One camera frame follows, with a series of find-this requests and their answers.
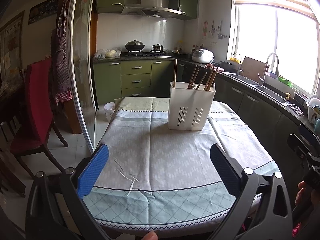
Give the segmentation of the person's right hand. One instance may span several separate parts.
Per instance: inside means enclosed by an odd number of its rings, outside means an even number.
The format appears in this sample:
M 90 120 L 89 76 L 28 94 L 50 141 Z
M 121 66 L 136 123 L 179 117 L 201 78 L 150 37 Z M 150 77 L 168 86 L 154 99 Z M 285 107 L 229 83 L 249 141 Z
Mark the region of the person's right hand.
M 301 181 L 298 184 L 298 188 L 299 188 L 299 192 L 296 195 L 295 205 L 300 204 L 306 198 L 306 190 L 308 189 L 308 184 L 305 181 Z M 317 206 L 318 204 L 318 199 L 316 195 L 317 195 L 316 191 L 312 190 L 310 193 L 310 199 L 314 206 Z

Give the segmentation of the person's left hand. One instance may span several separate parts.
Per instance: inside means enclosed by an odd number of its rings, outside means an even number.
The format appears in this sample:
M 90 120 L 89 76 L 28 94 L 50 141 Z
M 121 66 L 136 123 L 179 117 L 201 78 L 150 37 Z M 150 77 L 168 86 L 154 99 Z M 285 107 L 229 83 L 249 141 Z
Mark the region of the person's left hand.
M 158 236 L 154 231 L 148 232 L 142 240 L 158 240 Z

